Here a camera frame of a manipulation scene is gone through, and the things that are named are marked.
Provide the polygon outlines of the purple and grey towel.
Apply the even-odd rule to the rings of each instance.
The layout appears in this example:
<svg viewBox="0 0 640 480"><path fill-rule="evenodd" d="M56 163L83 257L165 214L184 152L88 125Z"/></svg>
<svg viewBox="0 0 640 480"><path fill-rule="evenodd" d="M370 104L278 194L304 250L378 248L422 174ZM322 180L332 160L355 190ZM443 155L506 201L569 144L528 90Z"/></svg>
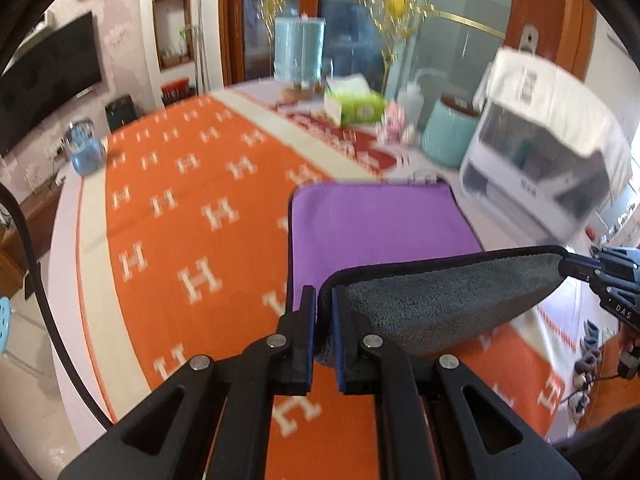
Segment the purple and grey towel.
<svg viewBox="0 0 640 480"><path fill-rule="evenodd" d="M332 292L415 356L488 333L564 281L561 246L485 252L448 184L324 182L288 204L288 307L317 294L314 357L335 363Z"/></svg>

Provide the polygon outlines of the white countertop appliance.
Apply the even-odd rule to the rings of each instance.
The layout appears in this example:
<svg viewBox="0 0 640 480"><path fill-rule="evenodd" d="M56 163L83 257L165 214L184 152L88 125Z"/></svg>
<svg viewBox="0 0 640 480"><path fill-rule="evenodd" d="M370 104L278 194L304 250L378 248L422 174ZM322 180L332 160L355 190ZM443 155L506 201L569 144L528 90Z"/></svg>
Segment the white countertop appliance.
<svg viewBox="0 0 640 480"><path fill-rule="evenodd" d="M460 167L463 191L526 244L567 243L602 205L602 156L576 155L555 136L488 104Z"/></svg>

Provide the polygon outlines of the orange H pattern table runner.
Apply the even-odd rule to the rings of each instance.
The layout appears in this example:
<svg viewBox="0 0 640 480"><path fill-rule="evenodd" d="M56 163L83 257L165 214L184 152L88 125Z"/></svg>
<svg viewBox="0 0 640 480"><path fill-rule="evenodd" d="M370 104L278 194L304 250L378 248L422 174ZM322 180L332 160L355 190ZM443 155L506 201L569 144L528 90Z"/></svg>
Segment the orange H pattern table runner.
<svg viewBox="0 0 640 480"><path fill-rule="evenodd" d="M105 411L118 422L197 354L224 359L274 332L288 291L288 199L323 180L431 180L421 154L337 128L321 105L287 110L222 89L159 110L108 138L106 168L80 185L79 309ZM552 353L507 325L462 360L540 434L565 381ZM533 388L506 364L524 358ZM306 398L276 399L269 479L373 479L372 401L337 393L317 366Z"/></svg>

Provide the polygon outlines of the teal ceramic pot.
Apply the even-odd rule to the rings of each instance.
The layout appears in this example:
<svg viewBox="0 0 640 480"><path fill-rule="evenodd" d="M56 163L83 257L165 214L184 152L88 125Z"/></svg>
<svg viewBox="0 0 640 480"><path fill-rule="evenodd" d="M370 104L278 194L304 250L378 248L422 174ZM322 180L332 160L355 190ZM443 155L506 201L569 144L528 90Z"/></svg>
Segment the teal ceramic pot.
<svg viewBox="0 0 640 480"><path fill-rule="evenodd" d="M422 134L424 155L439 166L458 169L479 120L480 114L468 101L443 93L435 102Z"/></svg>

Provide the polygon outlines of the white cloth appliance cover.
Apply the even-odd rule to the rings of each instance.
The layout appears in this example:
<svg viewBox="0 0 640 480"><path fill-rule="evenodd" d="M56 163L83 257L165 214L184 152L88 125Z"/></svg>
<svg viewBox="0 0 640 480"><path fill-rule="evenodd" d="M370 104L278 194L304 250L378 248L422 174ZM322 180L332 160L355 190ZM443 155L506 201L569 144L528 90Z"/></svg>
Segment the white cloth appliance cover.
<svg viewBox="0 0 640 480"><path fill-rule="evenodd" d="M474 110L496 104L544 128L582 158L600 153L612 200L628 184L630 143L612 110L575 76L540 56L500 48L487 64Z"/></svg>

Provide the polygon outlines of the pink plush toy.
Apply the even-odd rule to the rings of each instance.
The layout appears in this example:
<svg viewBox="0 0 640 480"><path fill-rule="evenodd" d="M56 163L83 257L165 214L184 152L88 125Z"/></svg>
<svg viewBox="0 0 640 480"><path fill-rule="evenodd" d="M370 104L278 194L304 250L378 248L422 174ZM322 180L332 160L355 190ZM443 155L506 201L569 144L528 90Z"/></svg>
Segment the pink plush toy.
<svg viewBox="0 0 640 480"><path fill-rule="evenodd" d="M380 122L375 126L378 144L409 145L416 136L416 128L408 121L405 109L395 101L386 104Z"/></svg>

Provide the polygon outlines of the white plastic bottle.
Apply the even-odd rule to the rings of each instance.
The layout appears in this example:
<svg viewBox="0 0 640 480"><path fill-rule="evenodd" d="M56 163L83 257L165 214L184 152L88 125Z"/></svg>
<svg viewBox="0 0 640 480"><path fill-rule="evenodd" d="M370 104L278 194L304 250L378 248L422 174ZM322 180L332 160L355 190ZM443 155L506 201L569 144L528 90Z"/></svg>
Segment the white plastic bottle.
<svg viewBox="0 0 640 480"><path fill-rule="evenodd" d="M420 84L409 81L405 88L398 92L397 104L404 109L408 124L417 127L424 105L424 95Z"/></svg>

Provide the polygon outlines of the green tissue pack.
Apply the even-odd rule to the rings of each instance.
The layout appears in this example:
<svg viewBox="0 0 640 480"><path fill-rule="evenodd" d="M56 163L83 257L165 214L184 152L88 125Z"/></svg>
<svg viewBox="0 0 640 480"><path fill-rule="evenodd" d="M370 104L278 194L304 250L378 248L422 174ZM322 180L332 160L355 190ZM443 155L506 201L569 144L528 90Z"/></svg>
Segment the green tissue pack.
<svg viewBox="0 0 640 480"><path fill-rule="evenodd" d="M375 124L381 120L385 107L386 99L370 88L363 74L326 81L323 113L337 127Z"/></svg>

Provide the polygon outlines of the red and black basket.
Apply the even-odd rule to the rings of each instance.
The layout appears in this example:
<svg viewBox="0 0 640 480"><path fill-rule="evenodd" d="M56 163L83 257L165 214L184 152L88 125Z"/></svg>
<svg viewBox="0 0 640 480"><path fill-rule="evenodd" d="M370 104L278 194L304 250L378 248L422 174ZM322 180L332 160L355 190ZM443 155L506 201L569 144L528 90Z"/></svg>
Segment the red and black basket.
<svg viewBox="0 0 640 480"><path fill-rule="evenodd" d="M190 84L189 78L180 78L168 81L160 86L160 99L163 106L169 106L194 96L195 88Z"/></svg>

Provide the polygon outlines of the blue round plastic stool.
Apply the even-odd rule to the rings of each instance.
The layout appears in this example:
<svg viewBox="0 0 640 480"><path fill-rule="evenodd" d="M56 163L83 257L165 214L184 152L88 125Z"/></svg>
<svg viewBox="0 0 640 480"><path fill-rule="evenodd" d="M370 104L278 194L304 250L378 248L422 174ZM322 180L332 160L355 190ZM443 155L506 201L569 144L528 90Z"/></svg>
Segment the blue round plastic stool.
<svg viewBox="0 0 640 480"><path fill-rule="evenodd" d="M0 353L6 352L11 330L12 308L9 298L0 298Z"/></svg>

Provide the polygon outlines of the wooden TV cabinet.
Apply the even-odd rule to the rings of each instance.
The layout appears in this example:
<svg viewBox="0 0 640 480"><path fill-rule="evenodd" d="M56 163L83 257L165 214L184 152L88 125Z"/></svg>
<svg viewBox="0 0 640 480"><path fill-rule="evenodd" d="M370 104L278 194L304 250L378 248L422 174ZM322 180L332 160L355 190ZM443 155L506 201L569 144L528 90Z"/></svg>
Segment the wooden TV cabinet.
<svg viewBox="0 0 640 480"><path fill-rule="evenodd" d="M51 247L52 231L62 188L49 179L21 203L34 252L41 258ZM12 297L24 283L27 263L20 237L14 226L1 228L1 295Z"/></svg>

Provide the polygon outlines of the black air fryer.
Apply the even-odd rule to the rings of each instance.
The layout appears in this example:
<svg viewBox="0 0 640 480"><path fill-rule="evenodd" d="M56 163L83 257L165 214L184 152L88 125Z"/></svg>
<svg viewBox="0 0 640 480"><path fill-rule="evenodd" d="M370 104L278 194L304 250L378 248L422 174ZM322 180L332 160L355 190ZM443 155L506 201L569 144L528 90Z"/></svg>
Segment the black air fryer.
<svg viewBox="0 0 640 480"><path fill-rule="evenodd" d="M107 103L104 107L104 112L110 133L114 133L138 119L138 112L130 94L124 94Z"/></svg>

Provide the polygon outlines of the blue cylindrical table lamp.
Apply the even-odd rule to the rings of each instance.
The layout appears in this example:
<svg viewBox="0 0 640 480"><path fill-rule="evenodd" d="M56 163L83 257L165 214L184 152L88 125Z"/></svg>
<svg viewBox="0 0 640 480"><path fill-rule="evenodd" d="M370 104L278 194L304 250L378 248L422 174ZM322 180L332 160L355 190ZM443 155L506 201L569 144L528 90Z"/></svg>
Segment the blue cylindrical table lamp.
<svg viewBox="0 0 640 480"><path fill-rule="evenodd" d="M284 102L308 100L321 81L326 20L307 15L276 18L273 78Z"/></svg>

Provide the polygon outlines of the wall mounted black television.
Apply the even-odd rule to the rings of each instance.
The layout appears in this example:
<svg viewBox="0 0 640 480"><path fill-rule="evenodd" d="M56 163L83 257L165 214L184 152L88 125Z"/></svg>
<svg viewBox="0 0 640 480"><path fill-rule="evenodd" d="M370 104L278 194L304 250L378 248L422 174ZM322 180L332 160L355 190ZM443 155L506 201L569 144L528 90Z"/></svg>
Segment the wall mounted black television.
<svg viewBox="0 0 640 480"><path fill-rule="evenodd" d="M1 75L1 154L101 81L94 17L87 12L51 32Z"/></svg>

